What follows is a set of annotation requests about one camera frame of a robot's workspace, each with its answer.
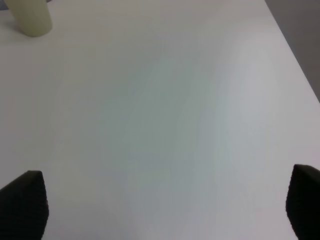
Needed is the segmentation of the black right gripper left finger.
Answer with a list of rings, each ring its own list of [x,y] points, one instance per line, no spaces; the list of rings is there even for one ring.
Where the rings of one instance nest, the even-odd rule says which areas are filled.
[[[43,173],[28,170],[0,190],[0,238],[41,240],[49,218]]]

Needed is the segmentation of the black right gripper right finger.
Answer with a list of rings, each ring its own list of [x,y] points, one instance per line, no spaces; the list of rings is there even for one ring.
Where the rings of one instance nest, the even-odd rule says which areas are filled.
[[[320,171],[310,165],[293,166],[285,210],[299,240],[320,238]]]

